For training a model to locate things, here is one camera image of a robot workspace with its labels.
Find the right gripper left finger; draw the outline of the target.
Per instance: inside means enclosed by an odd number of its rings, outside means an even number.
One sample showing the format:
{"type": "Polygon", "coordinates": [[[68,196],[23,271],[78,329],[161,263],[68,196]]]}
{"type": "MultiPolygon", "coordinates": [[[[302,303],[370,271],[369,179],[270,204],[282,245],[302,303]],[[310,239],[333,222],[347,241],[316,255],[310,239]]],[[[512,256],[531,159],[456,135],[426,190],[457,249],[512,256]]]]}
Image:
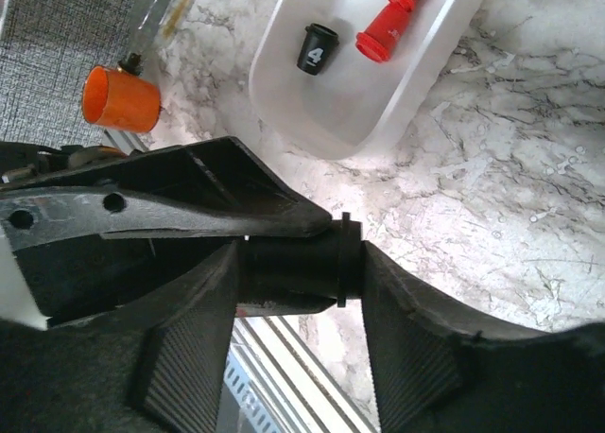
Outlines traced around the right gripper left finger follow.
{"type": "Polygon", "coordinates": [[[239,246],[221,247],[106,318],[1,325],[5,432],[212,432],[230,346],[239,246]]]}

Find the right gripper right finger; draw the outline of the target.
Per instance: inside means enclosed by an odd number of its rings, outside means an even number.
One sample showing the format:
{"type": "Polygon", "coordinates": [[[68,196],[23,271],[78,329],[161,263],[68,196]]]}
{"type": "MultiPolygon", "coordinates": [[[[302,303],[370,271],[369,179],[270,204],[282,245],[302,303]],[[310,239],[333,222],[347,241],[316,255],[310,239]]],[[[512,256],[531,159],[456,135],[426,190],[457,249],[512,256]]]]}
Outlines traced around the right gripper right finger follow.
{"type": "Polygon", "coordinates": [[[362,313],[385,432],[600,432],[604,326],[545,333],[366,256],[362,313]]]}

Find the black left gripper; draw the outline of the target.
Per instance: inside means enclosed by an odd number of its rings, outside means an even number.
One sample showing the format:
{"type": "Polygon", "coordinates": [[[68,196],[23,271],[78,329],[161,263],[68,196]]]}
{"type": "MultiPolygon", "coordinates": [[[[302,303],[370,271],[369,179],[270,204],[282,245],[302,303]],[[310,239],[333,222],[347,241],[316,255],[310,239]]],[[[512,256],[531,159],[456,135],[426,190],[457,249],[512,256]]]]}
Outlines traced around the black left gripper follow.
{"type": "Polygon", "coordinates": [[[227,326],[236,284],[222,279],[236,242],[217,237],[308,237],[330,221],[234,137],[6,184],[3,236],[73,239],[16,251],[2,263],[1,326],[227,326]],[[211,238],[167,239],[180,237],[211,238]]]}

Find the black coffee capsule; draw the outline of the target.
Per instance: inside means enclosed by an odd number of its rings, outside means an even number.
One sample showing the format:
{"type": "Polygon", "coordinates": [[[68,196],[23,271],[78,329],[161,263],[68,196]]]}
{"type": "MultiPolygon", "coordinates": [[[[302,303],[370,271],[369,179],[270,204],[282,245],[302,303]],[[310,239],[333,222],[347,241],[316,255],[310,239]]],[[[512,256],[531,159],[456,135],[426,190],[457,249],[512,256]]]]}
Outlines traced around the black coffee capsule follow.
{"type": "Polygon", "coordinates": [[[313,315],[363,291],[362,224],[344,213],[311,237],[251,237],[242,243],[238,318],[313,315]]]}

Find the white plastic storage basket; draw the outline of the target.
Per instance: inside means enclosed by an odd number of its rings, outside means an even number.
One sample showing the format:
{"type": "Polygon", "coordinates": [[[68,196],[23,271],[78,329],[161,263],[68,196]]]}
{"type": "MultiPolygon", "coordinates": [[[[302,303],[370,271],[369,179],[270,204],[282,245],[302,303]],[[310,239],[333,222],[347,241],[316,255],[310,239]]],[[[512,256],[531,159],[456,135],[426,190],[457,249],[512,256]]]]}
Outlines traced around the white plastic storage basket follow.
{"type": "Polygon", "coordinates": [[[405,133],[483,0],[420,0],[385,63],[355,47],[388,0],[278,0],[251,66],[258,116],[316,157],[382,154],[405,133]],[[319,74],[297,66],[305,29],[322,24],[339,46],[319,74]]]}

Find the black coffee capsule number four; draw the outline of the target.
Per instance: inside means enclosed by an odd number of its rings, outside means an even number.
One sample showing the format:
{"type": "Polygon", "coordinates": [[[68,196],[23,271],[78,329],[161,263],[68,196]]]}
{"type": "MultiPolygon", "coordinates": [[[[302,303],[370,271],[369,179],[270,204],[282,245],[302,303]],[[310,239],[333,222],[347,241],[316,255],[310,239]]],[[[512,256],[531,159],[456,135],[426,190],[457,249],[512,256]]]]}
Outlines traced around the black coffee capsule number four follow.
{"type": "Polygon", "coordinates": [[[297,60],[297,67],[311,76],[318,75],[339,45],[338,34],[317,23],[305,28],[305,38],[297,60]]]}

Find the orange plastic cup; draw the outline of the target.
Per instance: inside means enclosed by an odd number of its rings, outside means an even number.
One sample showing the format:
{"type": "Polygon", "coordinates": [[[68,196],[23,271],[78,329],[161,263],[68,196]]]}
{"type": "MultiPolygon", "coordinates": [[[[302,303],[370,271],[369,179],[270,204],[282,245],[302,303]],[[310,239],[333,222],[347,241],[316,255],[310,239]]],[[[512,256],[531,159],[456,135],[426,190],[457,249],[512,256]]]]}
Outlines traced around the orange plastic cup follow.
{"type": "Polygon", "coordinates": [[[146,133],[159,120],[160,90],[155,84],[134,75],[96,66],[85,80],[81,110],[89,124],[146,133]]]}

